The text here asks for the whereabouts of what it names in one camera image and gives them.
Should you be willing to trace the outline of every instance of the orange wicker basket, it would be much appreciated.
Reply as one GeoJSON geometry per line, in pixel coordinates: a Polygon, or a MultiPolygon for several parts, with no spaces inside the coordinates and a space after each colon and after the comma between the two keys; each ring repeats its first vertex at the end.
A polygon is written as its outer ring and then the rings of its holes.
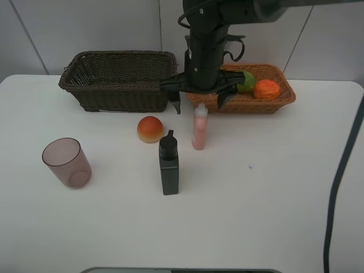
{"type": "Polygon", "coordinates": [[[277,100],[256,100],[252,94],[237,94],[223,108],[217,108],[217,95],[200,95],[187,93],[189,100],[197,106],[205,104],[210,112],[273,114],[284,105],[296,100],[296,95],[278,67],[271,64],[224,64],[221,69],[226,71],[249,71],[257,81],[268,79],[280,85],[281,95],[277,100]]]}

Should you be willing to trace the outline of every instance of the orange fruit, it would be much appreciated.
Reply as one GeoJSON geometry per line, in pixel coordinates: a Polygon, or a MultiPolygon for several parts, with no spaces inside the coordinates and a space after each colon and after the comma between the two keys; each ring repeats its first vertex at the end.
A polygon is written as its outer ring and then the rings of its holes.
{"type": "Polygon", "coordinates": [[[156,117],[142,118],[138,123],[139,138],[145,143],[155,143],[160,141],[164,135],[163,124],[156,117]]]}
{"type": "Polygon", "coordinates": [[[280,86],[271,80],[258,81],[254,88],[254,97],[259,100],[275,100],[279,98],[280,86]]]}

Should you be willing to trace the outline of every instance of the wicker basket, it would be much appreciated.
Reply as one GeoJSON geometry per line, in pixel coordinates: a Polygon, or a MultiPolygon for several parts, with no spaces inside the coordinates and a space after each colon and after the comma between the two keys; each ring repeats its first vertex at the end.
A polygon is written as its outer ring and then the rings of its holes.
{"type": "Polygon", "coordinates": [[[188,93],[187,97],[197,106],[204,103],[210,112],[272,114],[286,104],[295,101],[296,95],[278,67],[271,64],[224,64],[221,69],[227,71],[247,70],[257,81],[268,79],[277,82],[281,95],[277,100],[256,100],[252,94],[237,94],[222,109],[217,107],[217,95],[188,93]]]}
{"type": "Polygon", "coordinates": [[[176,58],[156,51],[87,51],[65,68],[59,87],[86,110],[162,112],[159,82],[176,73],[176,58]]]}

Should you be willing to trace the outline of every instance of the dark brown wicker basket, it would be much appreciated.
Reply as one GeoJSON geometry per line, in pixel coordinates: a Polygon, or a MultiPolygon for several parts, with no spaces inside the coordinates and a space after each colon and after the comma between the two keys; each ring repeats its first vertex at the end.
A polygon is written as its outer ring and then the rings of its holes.
{"type": "Polygon", "coordinates": [[[159,83],[175,73],[168,52],[86,51],[65,68],[59,87],[86,111],[162,112],[168,100],[159,83]]]}

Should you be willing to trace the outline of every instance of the cup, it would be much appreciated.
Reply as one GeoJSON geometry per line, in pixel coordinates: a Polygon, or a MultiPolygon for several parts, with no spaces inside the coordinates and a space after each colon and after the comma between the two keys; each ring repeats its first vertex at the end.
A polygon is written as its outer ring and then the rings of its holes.
{"type": "Polygon", "coordinates": [[[73,138],[53,141],[44,149],[42,159],[66,187],[82,188],[91,178],[90,164],[80,142],[73,138]]]}

